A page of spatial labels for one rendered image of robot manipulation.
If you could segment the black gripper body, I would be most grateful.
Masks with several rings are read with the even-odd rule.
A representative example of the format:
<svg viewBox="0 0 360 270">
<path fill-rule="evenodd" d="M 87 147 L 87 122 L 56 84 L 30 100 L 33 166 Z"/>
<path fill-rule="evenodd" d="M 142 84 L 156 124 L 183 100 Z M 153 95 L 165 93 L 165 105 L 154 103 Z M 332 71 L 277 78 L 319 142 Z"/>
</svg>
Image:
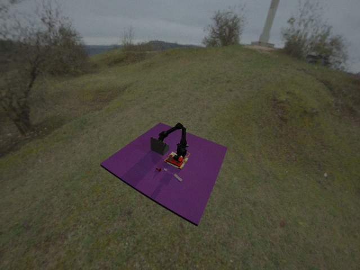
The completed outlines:
<svg viewBox="0 0 360 270">
<path fill-rule="evenodd" d="M 173 157 L 173 159 L 175 159 L 175 160 L 178 160 L 179 159 L 179 155 L 180 155 L 180 151 L 178 151 L 178 150 L 176 150 L 176 154 L 177 154 L 177 156 L 176 155 L 174 155 L 174 157 Z"/>
</svg>

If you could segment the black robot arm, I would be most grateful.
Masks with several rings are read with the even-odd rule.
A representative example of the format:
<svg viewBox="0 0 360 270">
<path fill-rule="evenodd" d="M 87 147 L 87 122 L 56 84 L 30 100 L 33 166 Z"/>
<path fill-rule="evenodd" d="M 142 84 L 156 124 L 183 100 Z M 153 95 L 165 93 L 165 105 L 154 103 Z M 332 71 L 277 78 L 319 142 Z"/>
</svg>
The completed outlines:
<svg viewBox="0 0 360 270">
<path fill-rule="evenodd" d="M 180 144 L 179 143 L 177 144 L 177 150 L 181 152 L 180 156 L 185 157 L 186 153 L 187 153 L 187 150 L 186 150 L 186 145 L 187 145 L 186 128 L 183 127 L 183 125 L 181 123 L 176 124 L 175 127 L 171 128 L 167 131 L 161 132 L 159 134 L 158 140 L 163 142 L 164 138 L 167 137 L 169 133 L 172 133 L 172 132 L 176 131 L 177 129 L 182 129 L 182 138 L 181 138 Z"/>
</svg>

